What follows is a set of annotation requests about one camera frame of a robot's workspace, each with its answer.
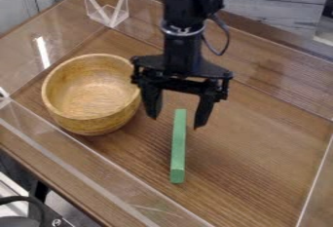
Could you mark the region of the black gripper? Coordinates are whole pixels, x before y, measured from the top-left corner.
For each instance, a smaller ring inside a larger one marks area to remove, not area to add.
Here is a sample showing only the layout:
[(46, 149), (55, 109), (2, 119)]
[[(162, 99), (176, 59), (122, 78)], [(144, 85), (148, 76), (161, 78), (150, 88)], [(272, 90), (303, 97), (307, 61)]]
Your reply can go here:
[(134, 71), (132, 83), (141, 89), (148, 116), (160, 117), (164, 106), (164, 90), (197, 95), (200, 104), (194, 128), (202, 127), (214, 109), (214, 102), (226, 100), (233, 72), (206, 60), (202, 54), (202, 33), (165, 35), (161, 55), (132, 58)]

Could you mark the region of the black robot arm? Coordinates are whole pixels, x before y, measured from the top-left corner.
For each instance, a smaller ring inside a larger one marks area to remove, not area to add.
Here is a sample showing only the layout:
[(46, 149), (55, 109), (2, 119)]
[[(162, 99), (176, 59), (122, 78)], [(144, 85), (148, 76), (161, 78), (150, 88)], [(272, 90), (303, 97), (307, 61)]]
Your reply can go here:
[(213, 20), (221, 29), (228, 28), (216, 15), (224, 8), (224, 0), (164, 0), (164, 3), (165, 50), (157, 56), (132, 59), (132, 83), (141, 89), (146, 114), (152, 118), (160, 117), (165, 90), (197, 95), (194, 127), (200, 128), (210, 119), (214, 105), (228, 99), (233, 79), (233, 72), (202, 55), (202, 48), (209, 45), (206, 21)]

